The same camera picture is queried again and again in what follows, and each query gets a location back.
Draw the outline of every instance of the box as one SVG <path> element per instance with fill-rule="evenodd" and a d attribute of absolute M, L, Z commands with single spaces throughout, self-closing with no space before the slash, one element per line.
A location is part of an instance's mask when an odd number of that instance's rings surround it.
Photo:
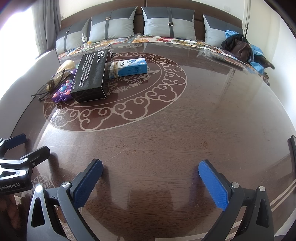
<path fill-rule="evenodd" d="M 110 63 L 109 49 L 82 56 L 70 91 L 78 103 L 106 98 Z"/>
<path fill-rule="evenodd" d="M 113 72 L 114 62 L 110 65 L 109 79 L 114 78 Z M 127 76 L 133 74 L 145 74 L 147 73 L 147 63 L 144 58 L 128 59 L 124 61 L 118 61 L 118 75 Z"/>

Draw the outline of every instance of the pillow strap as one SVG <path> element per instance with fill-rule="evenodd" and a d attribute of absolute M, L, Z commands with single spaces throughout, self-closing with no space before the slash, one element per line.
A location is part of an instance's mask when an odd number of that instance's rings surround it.
<path fill-rule="evenodd" d="M 112 14 L 113 10 L 110 11 L 110 14 L 109 17 L 106 17 L 106 24 L 105 24 L 105 39 L 107 40 L 108 39 L 108 28 L 109 28 L 109 21 L 110 21 L 110 18 L 111 18 L 111 14 Z"/>
<path fill-rule="evenodd" d="M 67 48 L 66 48 L 67 36 L 68 36 L 68 32 L 70 31 L 71 26 L 72 26 L 72 24 L 69 26 L 69 29 L 68 29 L 68 31 L 66 32 L 65 37 L 64 37 L 64 51 L 65 51 L 65 52 L 67 52 Z"/>
<path fill-rule="evenodd" d="M 173 17 L 172 17 L 172 10 L 170 7 L 167 7 L 168 10 L 168 25 L 170 26 L 170 38 L 174 37 L 174 24 L 173 24 Z"/>

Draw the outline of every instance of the blue logo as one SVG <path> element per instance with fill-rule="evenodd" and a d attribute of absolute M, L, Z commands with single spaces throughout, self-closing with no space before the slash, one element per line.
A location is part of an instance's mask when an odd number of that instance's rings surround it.
<path fill-rule="evenodd" d="M 136 63 L 136 62 L 138 62 L 137 59 L 131 59 L 131 60 L 128 60 L 128 64 L 132 64 L 132 63 Z"/>

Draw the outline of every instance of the silver bolt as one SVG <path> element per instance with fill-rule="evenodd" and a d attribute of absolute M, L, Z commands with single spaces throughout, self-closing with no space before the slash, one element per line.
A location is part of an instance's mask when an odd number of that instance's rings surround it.
<path fill-rule="evenodd" d="M 62 187 L 63 188 L 67 188 L 67 187 L 69 187 L 70 186 L 70 183 L 69 182 L 64 182 L 63 184 L 62 184 Z"/>
<path fill-rule="evenodd" d="M 261 192 L 265 192 L 265 187 L 260 186 L 260 187 L 259 187 L 259 190 L 260 190 Z"/>
<path fill-rule="evenodd" d="M 239 187 L 239 184 L 238 184 L 238 183 L 232 183 L 231 186 L 232 186 L 233 188 L 238 188 L 238 187 Z"/>

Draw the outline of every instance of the black box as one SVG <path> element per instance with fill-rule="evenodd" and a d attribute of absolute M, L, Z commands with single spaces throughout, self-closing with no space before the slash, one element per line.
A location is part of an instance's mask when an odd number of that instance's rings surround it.
<path fill-rule="evenodd" d="M 80 103 L 107 97 L 110 62 L 109 49 L 82 56 L 70 91 L 74 100 Z"/>

